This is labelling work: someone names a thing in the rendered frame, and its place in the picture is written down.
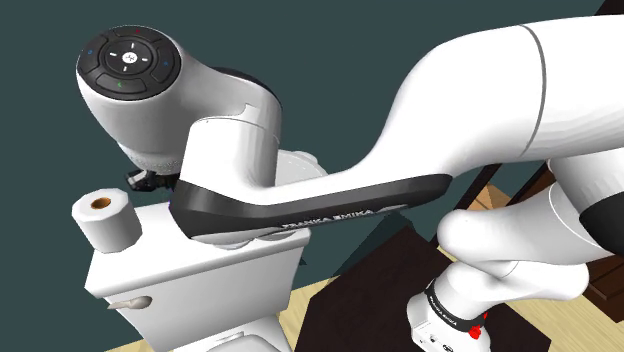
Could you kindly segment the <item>white toilet paper roll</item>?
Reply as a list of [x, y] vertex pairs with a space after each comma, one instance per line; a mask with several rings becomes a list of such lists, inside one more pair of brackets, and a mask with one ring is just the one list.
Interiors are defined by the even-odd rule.
[[72, 205], [71, 215], [91, 246], [101, 253], [121, 252], [142, 236], [128, 194], [117, 188], [83, 195]]

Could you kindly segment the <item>dark brown wooden furniture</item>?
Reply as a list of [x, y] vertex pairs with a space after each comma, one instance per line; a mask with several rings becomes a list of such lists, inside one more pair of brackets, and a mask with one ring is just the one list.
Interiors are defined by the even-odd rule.
[[425, 290], [437, 312], [473, 318], [503, 302], [587, 291], [624, 306], [624, 0], [525, 32], [542, 87], [521, 158], [544, 160], [554, 182], [503, 208], [442, 219], [438, 239], [454, 262]]

